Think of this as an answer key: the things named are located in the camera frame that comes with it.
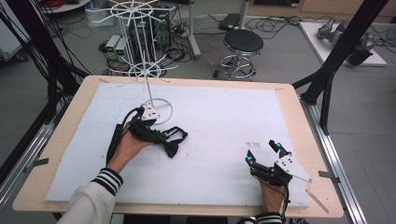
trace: white foam board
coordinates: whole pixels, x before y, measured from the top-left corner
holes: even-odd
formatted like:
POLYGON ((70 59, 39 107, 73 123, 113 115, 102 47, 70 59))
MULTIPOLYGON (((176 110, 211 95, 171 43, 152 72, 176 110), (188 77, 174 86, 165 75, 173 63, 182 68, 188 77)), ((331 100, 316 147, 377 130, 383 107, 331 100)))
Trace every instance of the white foam board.
MULTIPOLYGON (((327 57, 329 57, 330 52, 332 51, 333 45, 326 39, 318 39, 317 33, 318 28, 322 27, 326 22, 307 22, 307 21, 300 21, 300 26, 303 29, 303 32, 308 38, 309 43, 311 44, 312 48, 315 50, 315 53, 320 58, 321 62, 326 61, 327 57)), ((332 30, 334 31, 335 28, 338 26, 339 23, 334 23, 332 26, 332 30)), ((366 61, 364 61, 360 66, 385 66, 387 63, 379 56, 375 50, 371 49, 372 56, 370 56, 366 61)), ((350 65, 348 62, 344 62, 343 65, 350 65)))
MULTIPOLYGON (((245 157, 274 165, 270 139, 292 151, 274 91, 151 86, 153 97, 174 107, 173 117, 154 126, 189 133, 173 159, 161 146, 144 148, 121 172, 118 203, 260 205, 259 182, 245 157)), ((105 166, 115 125, 149 98, 139 85, 101 84, 66 149, 46 201, 69 201, 73 191, 105 166)), ((291 207, 307 207, 302 180, 290 182, 291 207)))

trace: striped sleeve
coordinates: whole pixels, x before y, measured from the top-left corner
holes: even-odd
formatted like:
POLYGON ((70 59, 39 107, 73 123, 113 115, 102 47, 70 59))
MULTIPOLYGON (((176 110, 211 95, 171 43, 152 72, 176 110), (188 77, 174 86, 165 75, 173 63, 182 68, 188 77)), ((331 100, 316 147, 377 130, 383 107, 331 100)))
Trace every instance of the striped sleeve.
POLYGON ((98 176, 91 182, 100 184, 108 192, 116 196, 123 183, 123 180, 122 177, 113 170, 109 168, 103 168, 100 170, 98 176))
POLYGON ((282 223, 279 213, 264 213, 256 216, 257 224, 278 224, 282 223))

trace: hand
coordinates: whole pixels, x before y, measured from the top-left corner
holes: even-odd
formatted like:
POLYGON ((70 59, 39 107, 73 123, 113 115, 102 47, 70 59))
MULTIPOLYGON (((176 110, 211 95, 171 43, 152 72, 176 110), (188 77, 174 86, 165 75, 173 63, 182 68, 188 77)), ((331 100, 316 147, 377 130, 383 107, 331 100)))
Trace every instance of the hand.
POLYGON ((147 147, 149 145, 151 145, 150 142, 137 140, 131 132, 128 131, 121 138, 113 157, 107 165, 107 168, 110 168, 119 174, 125 165, 139 154, 143 147, 147 147))
POLYGON ((285 188, 282 186, 272 186, 267 182, 260 180, 262 186, 262 207, 264 213, 279 213, 280 206, 283 202, 285 188))

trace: shelf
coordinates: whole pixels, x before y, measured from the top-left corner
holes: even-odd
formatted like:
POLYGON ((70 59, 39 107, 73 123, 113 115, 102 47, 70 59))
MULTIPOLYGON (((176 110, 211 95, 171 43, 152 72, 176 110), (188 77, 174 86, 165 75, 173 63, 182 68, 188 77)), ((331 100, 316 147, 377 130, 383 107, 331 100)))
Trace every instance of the shelf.
POLYGON ((89 2, 91 2, 91 0, 80 0, 78 4, 64 4, 63 6, 53 9, 52 11, 50 11, 50 9, 46 10, 44 7, 42 7, 42 10, 43 10, 43 13, 45 13, 45 14, 65 12, 65 11, 70 11, 70 10, 76 9, 78 7, 84 7, 89 2))

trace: wooden table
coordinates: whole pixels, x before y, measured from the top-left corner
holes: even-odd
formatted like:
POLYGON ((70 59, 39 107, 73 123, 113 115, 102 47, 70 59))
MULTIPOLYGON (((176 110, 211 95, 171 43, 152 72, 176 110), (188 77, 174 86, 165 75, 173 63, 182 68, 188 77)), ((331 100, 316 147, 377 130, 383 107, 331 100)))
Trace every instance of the wooden table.
MULTIPOLYGON (((169 79, 173 86, 221 87, 262 89, 276 91, 276 97, 288 128, 290 141, 300 164, 312 178, 312 184, 305 183, 311 206, 305 209, 288 209, 287 217, 341 217, 344 214, 332 181, 318 175, 327 171, 318 150, 314 135, 309 127, 294 88, 289 84, 236 82, 195 79, 169 79)), ((33 169, 14 201, 17 211, 64 212, 67 203, 46 202, 45 196, 55 177, 57 167, 68 147, 79 122, 82 119, 96 88, 103 82, 126 83, 128 77, 86 77, 75 98, 67 108, 61 122, 53 133, 41 159, 49 158, 49 163, 33 169)), ((160 80, 152 85, 169 85, 160 80)), ((215 206, 215 205, 173 205, 173 204, 132 204, 117 203, 114 213, 123 214, 168 214, 196 216, 254 216, 261 212, 259 206, 215 206)))

